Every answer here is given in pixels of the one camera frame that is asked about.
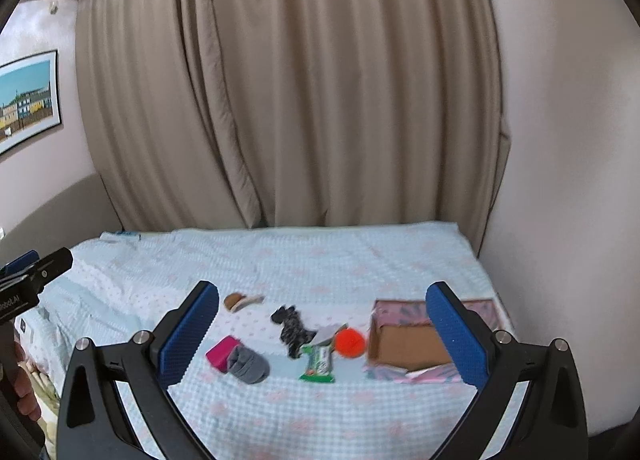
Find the screw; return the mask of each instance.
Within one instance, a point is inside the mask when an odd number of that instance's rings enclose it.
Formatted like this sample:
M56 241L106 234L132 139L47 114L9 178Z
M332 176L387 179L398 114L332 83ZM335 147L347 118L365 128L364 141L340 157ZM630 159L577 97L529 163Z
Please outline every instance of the screw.
M80 351L86 350L89 348L91 344L91 340L88 337L81 337L78 341L76 341L76 348Z
M556 345L556 348L561 352L566 352L567 350L569 350L569 343L567 343L567 341L565 341L564 339L556 339L554 341L554 345Z
M141 330L140 332L136 332L133 335L133 342L136 345L143 345L145 344L147 341L149 341L149 338L151 337L151 332L147 331L147 330Z
M501 345L508 345L511 342L511 334L504 330L498 330L495 333L495 339Z

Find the pink box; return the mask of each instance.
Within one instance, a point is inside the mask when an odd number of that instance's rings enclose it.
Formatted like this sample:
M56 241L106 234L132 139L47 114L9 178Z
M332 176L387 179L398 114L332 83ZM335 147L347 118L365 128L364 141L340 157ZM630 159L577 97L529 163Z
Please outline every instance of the pink box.
M226 374L226 359L239 344L241 344L241 342L239 342L238 339L228 335L207 352L207 360L211 366L220 370L223 374Z

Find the blue gripper pad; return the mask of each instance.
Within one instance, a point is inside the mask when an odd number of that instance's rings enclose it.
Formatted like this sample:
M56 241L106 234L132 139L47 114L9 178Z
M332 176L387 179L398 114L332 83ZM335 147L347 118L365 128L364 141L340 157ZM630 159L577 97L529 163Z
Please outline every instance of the blue gripper pad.
M31 250L28 253L24 253L20 258L16 258L13 262L7 263L0 269L0 280L25 270L39 259L40 256L36 251Z
M466 384L482 390L494 357L492 332L475 312L467 310L444 281L426 294L427 316Z
M164 389L182 380L218 313L219 303L218 288L200 281L180 307L167 312L156 326L149 355Z

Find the cardboard box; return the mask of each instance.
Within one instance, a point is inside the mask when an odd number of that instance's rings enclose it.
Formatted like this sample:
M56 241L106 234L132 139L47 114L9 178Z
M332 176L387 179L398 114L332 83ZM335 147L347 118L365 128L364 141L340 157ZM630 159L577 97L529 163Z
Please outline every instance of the cardboard box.
M378 303L402 304L414 312L420 301L376 300ZM451 362L451 357L433 325L416 323L409 325L379 326L376 310L371 317L367 360L371 365L385 364L402 368L408 372L424 370Z

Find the painting of buildings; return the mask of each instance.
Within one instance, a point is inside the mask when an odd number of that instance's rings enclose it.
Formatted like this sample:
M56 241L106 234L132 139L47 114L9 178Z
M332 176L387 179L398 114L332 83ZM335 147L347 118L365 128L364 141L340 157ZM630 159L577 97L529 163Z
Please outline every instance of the painting of buildings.
M55 50L0 66L0 155L62 123L57 78Z

